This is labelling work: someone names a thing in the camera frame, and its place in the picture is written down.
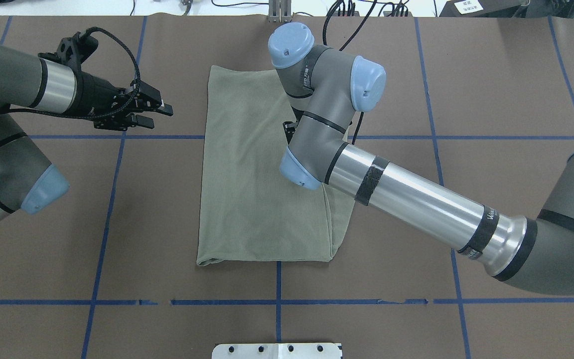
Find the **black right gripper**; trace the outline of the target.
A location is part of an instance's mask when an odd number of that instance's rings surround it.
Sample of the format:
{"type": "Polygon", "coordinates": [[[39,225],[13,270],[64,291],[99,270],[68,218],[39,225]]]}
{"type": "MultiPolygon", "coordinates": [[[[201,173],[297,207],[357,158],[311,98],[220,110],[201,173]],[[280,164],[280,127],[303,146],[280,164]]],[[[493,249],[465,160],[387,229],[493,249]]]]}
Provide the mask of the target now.
{"type": "Polygon", "coordinates": [[[291,107],[294,113],[294,121],[283,122],[283,130],[285,133],[287,144],[291,142],[301,120],[301,110],[291,107]]]}

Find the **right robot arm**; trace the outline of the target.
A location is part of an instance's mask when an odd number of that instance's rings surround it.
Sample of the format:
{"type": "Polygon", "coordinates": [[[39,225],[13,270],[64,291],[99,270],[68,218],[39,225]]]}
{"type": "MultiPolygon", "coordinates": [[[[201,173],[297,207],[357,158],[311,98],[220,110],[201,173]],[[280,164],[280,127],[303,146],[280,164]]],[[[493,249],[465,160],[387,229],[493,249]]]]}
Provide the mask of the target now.
{"type": "Polygon", "coordinates": [[[347,139],[349,121],[381,99],[385,68],[281,25],[268,50],[292,106],[280,171],[298,186],[338,191],[478,261],[490,277],[542,295],[574,295],[574,152],[535,219],[507,216],[347,139]]]}

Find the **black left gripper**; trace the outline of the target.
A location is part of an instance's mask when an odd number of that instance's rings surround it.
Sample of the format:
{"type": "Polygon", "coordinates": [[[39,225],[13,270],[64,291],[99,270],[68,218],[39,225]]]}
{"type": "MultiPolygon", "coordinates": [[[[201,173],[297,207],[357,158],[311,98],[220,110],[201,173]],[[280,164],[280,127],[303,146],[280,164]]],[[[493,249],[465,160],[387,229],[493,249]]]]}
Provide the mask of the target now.
{"type": "Polygon", "coordinates": [[[133,81],[129,89],[116,88],[105,79],[100,79],[89,73],[81,73],[77,80],[77,95],[74,100],[75,117],[94,117],[116,111],[107,117],[93,120],[96,129],[126,131],[128,127],[155,129],[153,119],[139,115],[141,112],[156,112],[165,116],[173,116],[173,107],[162,102],[161,93],[141,82],[139,91],[133,81]]]}

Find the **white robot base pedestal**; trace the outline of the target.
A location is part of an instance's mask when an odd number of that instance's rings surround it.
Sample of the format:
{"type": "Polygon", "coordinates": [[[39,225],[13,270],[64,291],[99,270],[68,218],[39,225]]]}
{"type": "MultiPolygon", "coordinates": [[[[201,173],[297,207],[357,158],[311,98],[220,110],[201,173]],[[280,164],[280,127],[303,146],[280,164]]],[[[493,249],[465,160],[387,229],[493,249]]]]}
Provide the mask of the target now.
{"type": "Polygon", "coordinates": [[[342,359],[337,343],[221,344],[215,346],[212,359],[342,359]]]}

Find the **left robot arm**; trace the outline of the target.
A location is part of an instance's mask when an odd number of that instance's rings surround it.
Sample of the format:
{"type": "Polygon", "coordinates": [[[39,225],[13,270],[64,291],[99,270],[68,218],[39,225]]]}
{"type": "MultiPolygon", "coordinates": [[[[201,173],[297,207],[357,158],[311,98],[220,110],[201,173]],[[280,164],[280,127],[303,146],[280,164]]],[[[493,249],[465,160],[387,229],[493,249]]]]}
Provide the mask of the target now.
{"type": "Polygon", "coordinates": [[[61,39],[52,53],[30,55],[0,45],[0,222],[18,210],[38,213],[70,188],[57,166],[12,118],[13,113],[86,120],[96,129],[121,132],[133,127],[153,129],[153,119],[146,112],[173,114],[161,93],[141,79],[136,58],[122,41],[118,44],[135,72],[128,88],[82,70],[98,48],[96,32],[118,40],[105,29],[90,27],[61,39]]]}

